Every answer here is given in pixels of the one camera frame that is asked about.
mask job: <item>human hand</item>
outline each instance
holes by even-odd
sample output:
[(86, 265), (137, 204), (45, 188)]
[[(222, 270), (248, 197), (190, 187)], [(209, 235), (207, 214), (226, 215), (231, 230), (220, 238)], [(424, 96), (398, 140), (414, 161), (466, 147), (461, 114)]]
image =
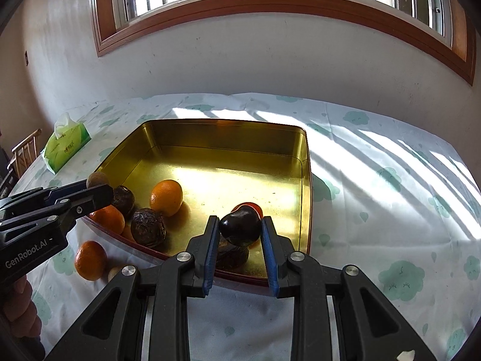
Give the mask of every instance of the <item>human hand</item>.
[(31, 297), (32, 286), (24, 275), (14, 283), (3, 304), (2, 310), (10, 322), (11, 333), (17, 338), (34, 338), (40, 335), (42, 321), (37, 316), (37, 307)]

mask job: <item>green tissue package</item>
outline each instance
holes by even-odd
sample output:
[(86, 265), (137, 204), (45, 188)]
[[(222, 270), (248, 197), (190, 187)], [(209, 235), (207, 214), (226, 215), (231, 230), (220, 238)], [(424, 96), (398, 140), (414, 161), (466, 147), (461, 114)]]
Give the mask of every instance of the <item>green tissue package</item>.
[(84, 124), (72, 121), (68, 113), (63, 113), (55, 122), (54, 133), (41, 155), (47, 168), (56, 174), (89, 141)]

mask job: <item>table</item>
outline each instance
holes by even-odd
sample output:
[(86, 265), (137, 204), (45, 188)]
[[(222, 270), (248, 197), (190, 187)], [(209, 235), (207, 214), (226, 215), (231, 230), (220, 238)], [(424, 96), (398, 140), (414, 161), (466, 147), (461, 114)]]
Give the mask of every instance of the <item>table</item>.
[[(359, 266), (439, 360), (451, 359), (478, 321), (481, 195), (444, 140), (382, 115), (275, 95), (162, 95), (103, 101), (88, 109), (71, 110), (71, 116), (83, 121), (92, 140), (55, 176), (41, 158), (35, 160), (14, 193), (86, 178), (149, 119), (297, 125), (307, 131), (312, 162), (311, 255), (327, 266)], [(83, 241), (100, 242), (112, 264), (152, 265), (98, 237), (82, 221), (67, 238), (65, 250), (28, 274), (47, 351), (106, 283), (75, 272), (75, 252)], [(214, 286), (208, 298), (188, 301), (188, 314), (194, 361), (289, 359), (292, 300)]]

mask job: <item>wall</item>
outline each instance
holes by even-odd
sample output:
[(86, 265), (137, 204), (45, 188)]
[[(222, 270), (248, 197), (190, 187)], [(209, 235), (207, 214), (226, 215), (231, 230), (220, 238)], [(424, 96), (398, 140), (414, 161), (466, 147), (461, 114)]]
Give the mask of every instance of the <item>wall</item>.
[(97, 58), (89, 0), (26, 0), (23, 35), (40, 107), (155, 94), (265, 92), (390, 115), (450, 142), (481, 182), (481, 53), (473, 87), (418, 49), (342, 21), (219, 17), (145, 36)]
[(11, 148), (38, 128), (43, 129), (43, 147), (51, 128), (40, 111), (26, 74), (22, 41), (23, 6), (18, 8), (0, 36), (0, 145)]

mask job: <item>window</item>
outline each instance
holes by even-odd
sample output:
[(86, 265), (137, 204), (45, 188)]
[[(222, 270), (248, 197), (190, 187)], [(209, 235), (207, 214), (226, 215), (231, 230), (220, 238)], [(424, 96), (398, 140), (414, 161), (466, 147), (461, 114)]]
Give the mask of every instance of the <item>window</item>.
[(331, 17), (397, 37), (472, 85), (476, 31), (457, 0), (90, 0), (98, 56), (143, 35), (239, 13)]

